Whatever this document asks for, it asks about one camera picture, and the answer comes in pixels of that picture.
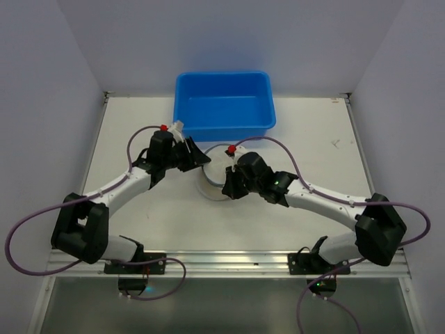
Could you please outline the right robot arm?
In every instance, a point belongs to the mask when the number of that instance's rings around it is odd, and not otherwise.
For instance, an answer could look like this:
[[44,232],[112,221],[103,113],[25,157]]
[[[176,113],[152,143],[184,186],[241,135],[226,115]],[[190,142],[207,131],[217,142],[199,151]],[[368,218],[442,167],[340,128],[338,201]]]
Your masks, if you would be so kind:
[[349,229],[336,237],[321,237],[311,250],[314,264],[335,265],[360,257],[382,267],[391,264],[407,227],[384,195],[360,198],[317,191],[296,174],[274,171],[256,152],[229,148],[224,154],[231,161],[222,194],[230,199],[256,193],[270,204],[307,210]]

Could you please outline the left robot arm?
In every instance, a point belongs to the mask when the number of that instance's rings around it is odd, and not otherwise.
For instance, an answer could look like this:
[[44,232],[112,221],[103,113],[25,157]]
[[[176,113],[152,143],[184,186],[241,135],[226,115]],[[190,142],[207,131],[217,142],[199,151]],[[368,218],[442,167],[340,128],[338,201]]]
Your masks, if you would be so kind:
[[135,197],[154,188],[167,170],[188,172],[210,162],[211,158],[191,137],[176,139],[168,131],[154,132],[148,148],[130,160],[121,178],[93,193],[65,197],[51,236],[52,247],[88,264],[139,260],[143,245],[128,237],[111,235],[111,217]]

